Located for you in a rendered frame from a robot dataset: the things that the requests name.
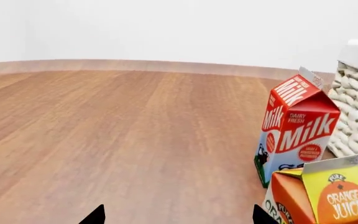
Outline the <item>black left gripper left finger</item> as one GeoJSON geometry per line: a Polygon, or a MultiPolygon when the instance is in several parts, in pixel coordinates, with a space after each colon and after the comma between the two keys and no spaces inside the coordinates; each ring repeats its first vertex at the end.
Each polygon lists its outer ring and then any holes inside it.
{"type": "Polygon", "coordinates": [[[95,208],[88,216],[86,216],[79,224],[104,224],[105,210],[104,205],[101,204],[95,208]]]}

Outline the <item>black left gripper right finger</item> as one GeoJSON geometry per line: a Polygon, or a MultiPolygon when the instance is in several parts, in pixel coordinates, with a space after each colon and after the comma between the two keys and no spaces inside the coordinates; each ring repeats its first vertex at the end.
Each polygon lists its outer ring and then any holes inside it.
{"type": "Polygon", "coordinates": [[[253,222],[254,224],[279,224],[259,205],[254,205],[253,222]]]}

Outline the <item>orange juice carton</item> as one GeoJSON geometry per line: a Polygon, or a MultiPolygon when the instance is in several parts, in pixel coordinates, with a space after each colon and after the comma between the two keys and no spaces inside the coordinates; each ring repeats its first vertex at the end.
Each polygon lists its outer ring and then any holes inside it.
{"type": "Polygon", "coordinates": [[[275,171],[261,207],[278,224],[358,224],[358,154],[275,171]]]}

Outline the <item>red white milk carton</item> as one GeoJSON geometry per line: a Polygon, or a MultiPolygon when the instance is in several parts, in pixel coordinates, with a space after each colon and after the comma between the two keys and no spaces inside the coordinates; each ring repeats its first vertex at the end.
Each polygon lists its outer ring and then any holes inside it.
{"type": "Polygon", "coordinates": [[[340,114],[322,78],[304,67],[272,88],[254,156],[263,188],[275,171],[321,160],[340,114]]]}

